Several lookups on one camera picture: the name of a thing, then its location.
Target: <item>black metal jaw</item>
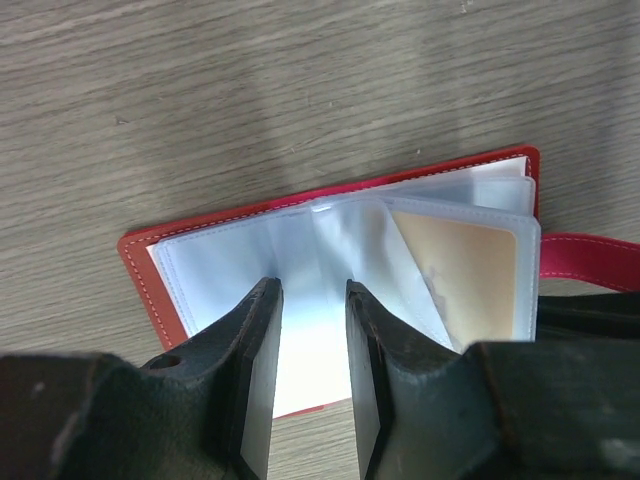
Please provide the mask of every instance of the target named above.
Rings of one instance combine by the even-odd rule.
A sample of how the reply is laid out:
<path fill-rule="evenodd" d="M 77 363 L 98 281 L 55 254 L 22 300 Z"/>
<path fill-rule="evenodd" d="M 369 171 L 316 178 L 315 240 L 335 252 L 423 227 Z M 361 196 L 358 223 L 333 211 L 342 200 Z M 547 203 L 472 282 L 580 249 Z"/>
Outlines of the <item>black metal jaw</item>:
<path fill-rule="evenodd" d="M 282 288 L 141 369 L 112 355 L 5 356 L 7 478 L 266 478 Z"/>
<path fill-rule="evenodd" d="M 567 317 L 613 310 L 638 331 L 638 294 L 583 300 L 542 300 L 539 323 L 578 337 Z M 583 328 L 613 336 L 605 327 Z M 638 343 L 477 343 L 458 356 L 353 282 L 347 339 L 361 478 L 640 476 Z"/>
<path fill-rule="evenodd" d="M 282 302 L 279 280 L 263 279 L 141 369 L 106 354 L 1 357 L 0 471 L 266 478 Z M 479 343 L 459 356 L 354 282 L 346 319 L 362 478 L 640 475 L 639 343 Z M 543 339 L 638 339 L 640 294 L 541 298 L 538 324 Z"/>

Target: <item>white stitching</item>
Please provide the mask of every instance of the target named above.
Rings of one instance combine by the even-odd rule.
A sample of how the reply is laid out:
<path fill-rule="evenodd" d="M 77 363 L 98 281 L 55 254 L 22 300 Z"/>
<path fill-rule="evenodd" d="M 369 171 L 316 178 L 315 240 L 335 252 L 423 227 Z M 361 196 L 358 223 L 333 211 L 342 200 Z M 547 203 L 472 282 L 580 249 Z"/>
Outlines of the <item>white stitching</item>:
<path fill-rule="evenodd" d="M 613 241 L 593 240 L 590 238 L 571 238 L 571 237 L 551 237 L 551 238 L 545 238 L 543 240 L 543 242 L 556 242 L 556 241 L 596 243 L 598 245 L 604 245 L 605 247 L 621 248 L 623 250 L 628 250 L 633 253 L 640 253 L 640 245 L 638 246 L 620 245 L 619 243 L 616 243 Z"/>
<path fill-rule="evenodd" d="M 172 347 L 173 343 L 171 342 L 171 339 L 169 338 L 169 335 L 167 334 L 167 331 L 164 328 L 164 324 L 162 323 L 162 319 L 160 318 L 160 315 L 158 315 L 158 311 L 156 310 L 156 307 L 153 304 L 153 301 L 151 300 L 151 297 L 149 296 L 149 292 L 147 291 L 147 287 L 145 286 L 144 281 L 142 280 L 142 275 L 140 275 L 140 271 L 137 269 L 136 264 L 133 261 L 133 258 L 131 257 L 131 254 L 129 253 L 129 249 L 127 247 L 125 247 L 124 253 L 127 255 L 127 258 L 129 259 L 129 263 L 133 267 L 133 271 L 136 274 L 136 276 L 138 277 L 138 281 L 140 282 L 140 286 L 142 287 L 142 292 L 144 293 L 144 296 L 147 297 L 147 302 L 149 303 L 149 307 L 151 308 L 151 311 L 153 312 L 153 315 L 156 317 L 156 321 L 158 322 L 158 325 L 160 325 L 160 331 L 162 331 L 162 334 L 164 335 L 164 338 L 167 340 L 167 344 L 170 347 Z"/>
<path fill-rule="evenodd" d="M 545 272 L 541 273 L 540 277 L 542 278 L 554 278 L 554 277 L 565 277 L 565 278 L 573 278 L 575 280 L 582 280 L 585 282 L 593 283 L 595 285 L 601 285 L 603 287 L 608 287 L 613 290 L 619 290 L 622 292 L 631 292 L 632 289 L 625 287 L 623 285 L 618 285 L 613 282 L 607 282 L 598 277 L 591 277 L 589 275 L 581 275 L 579 273 L 571 273 L 571 272 Z"/>
<path fill-rule="evenodd" d="M 518 157 L 525 157 L 526 158 L 526 163 L 525 163 L 525 165 L 526 165 L 526 174 L 527 174 L 527 176 L 531 176 L 531 159 L 527 155 L 514 154 L 514 155 L 510 155 L 508 157 L 496 158 L 495 160 L 491 160 L 489 162 L 480 162 L 480 163 L 474 163 L 473 165 L 465 165 L 463 167 L 450 168 L 448 170 L 442 170 L 440 172 L 428 173 L 426 175 L 422 175 L 422 176 L 415 177 L 415 178 L 431 177 L 433 175 L 439 175 L 441 173 L 455 172 L 457 170 L 465 170 L 467 168 L 478 167 L 480 165 L 489 165 L 489 164 L 492 164 L 492 163 L 500 162 L 502 160 L 509 160 L 510 158 L 518 158 Z M 402 183 L 404 181 L 406 181 L 406 180 L 402 180 L 402 181 L 396 182 L 396 183 L 400 184 L 400 183 Z M 349 193 L 359 192 L 361 190 L 366 190 L 368 188 L 371 188 L 371 187 L 356 188 L 355 190 L 352 190 Z M 144 286 L 144 281 L 142 279 L 142 275 L 140 275 L 140 271 L 136 267 L 136 264 L 133 261 L 133 258 L 131 257 L 131 254 L 129 253 L 129 247 L 131 245 L 135 244 L 135 243 L 138 243 L 138 242 L 144 242 L 144 241 L 152 240 L 152 239 L 155 239 L 155 238 L 165 238 L 165 237 L 169 237 L 169 236 L 172 236 L 172 235 L 177 235 L 178 233 L 190 232 L 192 230 L 199 230 L 201 228 L 211 227 L 213 225 L 218 225 L 220 223 L 227 223 L 227 222 L 232 222 L 234 220 L 240 220 L 242 218 L 253 217 L 253 216 L 261 214 L 261 213 L 270 212 L 270 211 L 273 211 L 273 210 L 279 210 L 281 208 L 286 208 L 286 207 L 292 207 L 294 205 L 300 205 L 301 203 L 304 203 L 306 201 L 307 200 L 300 200 L 300 201 L 288 203 L 288 204 L 285 204 L 285 205 L 279 205 L 279 206 L 274 207 L 274 208 L 267 208 L 267 209 L 264 209 L 264 210 L 260 210 L 260 211 L 257 211 L 257 212 L 253 212 L 253 213 L 247 214 L 247 215 L 239 215 L 237 217 L 226 218 L 226 219 L 223 219 L 223 220 L 216 220 L 215 222 L 203 223 L 202 225 L 194 225 L 192 227 L 181 228 L 181 229 L 174 230 L 174 231 L 171 231 L 171 232 L 163 233 L 162 235 L 151 235 L 149 237 L 139 238 L 137 240 L 133 240 L 133 241 L 127 243 L 124 246 L 124 253 L 127 256 L 127 258 L 129 259 L 129 263 L 131 264 L 131 267 L 133 268 L 133 271 L 135 272 L 136 276 L 138 277 L 138 282 L 140 283 L 140 286 L 142 287 L 142 291 L 143 291 L 145 297 L 147 298 L 147 302 L 149 303 L 149 307 L 151 308 L 151 311 L 153 312 L 153 315 L 155 316 L 156 321 L 158 322 L 158 325 L 160 326 L 160 330 L 162 331 L 162 334 L 164 335 L 164 338 L 166 339 L 167 344 L 169 345 L 169 347 L 172 347 L 173 343 L 171 342 L 171 339 L 169 338 L 169 335 L 167 334 L 167 331 L 164 328 L 164 324 L 162 323 L 162 319 L 160 318 L 160 315 L 158 315 L 158 312 L 157 312 L 155 306 L 153 305 L 153 301 L 151 300 L 151 297 L 149 296 L 149 292 L 147 292 L 147 289 Z"/>

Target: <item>red leather strap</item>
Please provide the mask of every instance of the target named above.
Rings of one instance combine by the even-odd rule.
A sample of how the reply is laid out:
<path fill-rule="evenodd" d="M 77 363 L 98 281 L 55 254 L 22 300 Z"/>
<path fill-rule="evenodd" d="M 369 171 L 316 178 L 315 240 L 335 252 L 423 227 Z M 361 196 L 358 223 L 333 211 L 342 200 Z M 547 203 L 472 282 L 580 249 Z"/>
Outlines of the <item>red leather strap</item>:
<path fill-rule="evenodd" d="M 619 292 L 640 291 L 640 244 L 583 233 L 542 237 L 540 278 L 568 278 Z"/>

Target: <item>red leather cover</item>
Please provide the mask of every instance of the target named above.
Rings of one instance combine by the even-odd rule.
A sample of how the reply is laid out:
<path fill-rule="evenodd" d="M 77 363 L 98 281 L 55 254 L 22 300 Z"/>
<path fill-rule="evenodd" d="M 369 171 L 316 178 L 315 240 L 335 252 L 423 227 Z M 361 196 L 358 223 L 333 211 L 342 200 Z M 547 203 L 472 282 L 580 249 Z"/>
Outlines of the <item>red leather cover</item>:
<path fill-rule="evenodd" d="M 223 212 L 216 212 L 209 215 L 179 220 L 177 222 L 165 223 L 156 227 L 146 228 L 135 232 L 127 233 L 118 242 L 118 252 L 122 257 L 131 279 L 138 289 L 151 323 L 162 345 L 165 349 L 170 349 L 184 342 L 187 334 L 182 327 L 178 313 L 176 312 L 169 293 L 164 287 L 147 247 L 157 243 L 160 239 L 171 237 L 185 232 L 198 230 L 200 228 L 217 225 L 220 223 L 250 217 L 270 210 L 277 210 L 299 203 L 306 202 L 318 197 L 335 195 L 339 193 L 354 192 L 365 188 L 388 185 L 403 180 L 437 175 L 439 173 L 461 170 L 487 163 L 494 163 L 500 160 L 515 157 L 527 157 L 526 174 L 536 181 L 538 185 L 540 153 L 532 146 L 525 145 L 495 152 L 483 153 L 472 157 L 460 158 L 445 163 L 429 165 L 400 173 L 372 178 L 362 182 L 349 183 L 333 187 L 324 187 L 318 190 L 298 193 L 287 197 L 277 198 L 266 202 L 234 208 Z M 536 188 L 535 214 L 538 211 L 538 188 Z"/>
<path fill-rule="evenodd" d="M 640 245 L 585 233 L 542 237 L 540 278 L 568 278 L 640 292 Z"/>

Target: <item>gray wooden surface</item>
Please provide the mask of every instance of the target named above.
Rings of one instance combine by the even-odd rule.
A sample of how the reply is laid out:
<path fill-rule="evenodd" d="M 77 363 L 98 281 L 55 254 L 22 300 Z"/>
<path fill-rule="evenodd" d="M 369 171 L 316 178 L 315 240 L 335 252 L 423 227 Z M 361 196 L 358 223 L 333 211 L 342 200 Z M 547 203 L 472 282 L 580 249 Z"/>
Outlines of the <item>gray wooden surface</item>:
<path fill-rule="evenodd" d="M 639 34 L 631 0 L 4 1 L 0 349 L 140 363 L 127 230 L 510 144 L 546 229 L 639 241 Z M 354 478 L 352 429 L 278 422 L 271 478 Z"/>

